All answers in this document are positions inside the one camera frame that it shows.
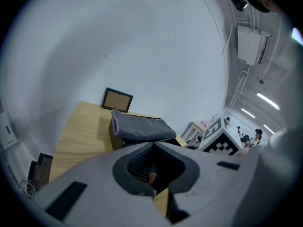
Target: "fluorescent light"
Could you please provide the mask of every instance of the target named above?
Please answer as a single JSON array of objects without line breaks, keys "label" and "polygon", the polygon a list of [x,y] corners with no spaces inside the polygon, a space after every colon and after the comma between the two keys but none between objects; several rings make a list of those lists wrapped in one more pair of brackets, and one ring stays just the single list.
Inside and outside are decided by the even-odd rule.
[{"label": "fluorescent light", "polygon": [[232,119],[234,119],[235,121],[239,122],[238,120],[236,120],[234,117],[231,117]]},{"label": "fluorescent light", "polygon": [[255,118],[255,116],[253,116],[251,113],[247,112],[245,109],[241,109],[242,111],[244,111],[245,113],[249,114],[251,117]]},{"label": "fluorescent light", "polygon": [[303,39],[302,39],[298,29],[296,29],[296,28],[293,29],[292,38],[294,38],[297,42],[299,42],[301,45],[303,45]]},{"label": "fluorescent light", "polygon": [[258,93],[257,96],[261,97],[262,99],[264,99],[266,102],[268,102],[270,105],[272,105],[273,107],[275,107],[277,110],[280,110],[280,108],[278,107],[278,105],[276,105],[273,101],[271,101],[270,99],[268,99],[267,97],[265,97],[264,95]]},{"label": "fluorescent light", "polygon": [[265,124],[263,125],[265,128],[267,128],[270,132],[272,132],[273,134],[275,134],[270,128],[268,128]]}]

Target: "gray cloth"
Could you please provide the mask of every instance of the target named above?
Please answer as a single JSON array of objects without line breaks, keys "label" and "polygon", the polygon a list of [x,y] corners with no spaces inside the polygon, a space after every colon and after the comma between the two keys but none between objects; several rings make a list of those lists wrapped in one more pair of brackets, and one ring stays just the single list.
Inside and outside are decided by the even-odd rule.
[{"label": "gray cloth", "polygon": [[112,110],[114,135],[130,140],[160,140],[176,137],[176,132],[170,129],[162,119],[148,119]]}]

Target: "white ceiling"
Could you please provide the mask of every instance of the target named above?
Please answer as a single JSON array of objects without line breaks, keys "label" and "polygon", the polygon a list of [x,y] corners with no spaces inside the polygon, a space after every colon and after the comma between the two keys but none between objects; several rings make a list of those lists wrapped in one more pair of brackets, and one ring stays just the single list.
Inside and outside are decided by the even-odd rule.
[{"label": "white ceiling", "polygon": [[[236,19],[250,19],[249,9],[252,9],[252,6],[249,5],[246,8],[246,12],[238,12],[234,6],[232,6],[232,8]],[[266,31],[272,35],[271,43],[269,44],[268,52],[264,55],[265,59],[263,60],[263,63],[261,65],[255,64],[253,67],[251,67],[249,77],[243,89],[243,93],[239,96],[239,99],[232,108],[239,112],[242,112],[241,108],[246,109],[256,117],[254,119],[256,123],[259,125],[265,124],[274,132],[276,132],[285,127],[281,113],[266,101],[259,98],[257,96],[257,93],[260,92],[267,98],[275,101],[274,94],[278,90],[279,85],[287,77],[289,71],[293,68],[293,66],[298,63],[300,56],[300,45],[291,37],[292,26],[288,19],[283,17],[276,53],[270,64],[268,72],[263,78],[264,84],[259,84],[258,81],[261,79],[266,70],[270,57],[273,53],[275,43],[277,41],[280,15],[274,13],[264,14],[257,12],[256,10],[254,12],[256,25],[258,24],[256,26],[257,29]],[[237,23],[237,25],[249,26],[249,24],[244,23]],[[237,66],[234,68],[236,69],[231,68],[230,71],[230,74],[233,74],[234,77],[232,77],[232,81],[230,81],[229,93],[226,98],[226,105],[229,105],[232,99],[232,95],[240,78],[241,70],[247,68],[247,65],[245,64],[245,61],[237,60]]]}]

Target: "white wall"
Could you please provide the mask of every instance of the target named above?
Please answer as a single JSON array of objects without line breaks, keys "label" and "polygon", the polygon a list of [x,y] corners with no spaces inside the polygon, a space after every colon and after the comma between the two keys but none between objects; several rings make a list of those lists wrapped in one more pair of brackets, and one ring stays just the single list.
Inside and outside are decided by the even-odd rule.
[{"label": "white wall", "polygon": [[258,125],[253,119],[250,119],[249,117],[244,115],[245,113],[225,107],[222,110],[221,115],[222,116],[225,115],[226,112],[233,114],[234,116],[237,117],[237,119],[240,119],[241,121],[243,121],[245,124],[247,124],[253,130],[253,132],[250,132],[248,134],[251,138],[255,136],[255,129],[261,129],[263,131],[263,134],[262,134],[263,142],[262,143],[264,143],[264,144],[266,144],[267,141],[269,140],[269,138],[272,136],[272,134],[270,132],[268,132],[267,129],[263,125]]},{"label": "white wall", "polygon": [[9,34],[1,90],[33,158],[52,155],[76,103],[100,104],[106,87],[177,132],[220,110],[226,6],[205,1],[32,0]]}]

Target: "person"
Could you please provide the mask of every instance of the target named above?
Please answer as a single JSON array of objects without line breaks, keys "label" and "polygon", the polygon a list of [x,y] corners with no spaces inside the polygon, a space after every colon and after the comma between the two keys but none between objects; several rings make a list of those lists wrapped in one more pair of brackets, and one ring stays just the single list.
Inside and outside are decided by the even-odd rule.
[{"label": "person", "polygon": [[262,139],[262,133],[263,131],[261,129],[256,130],[256,137],[254,139],[251,139],[246,142],[245,147],[254,147],[260,143],[260,140]]}]

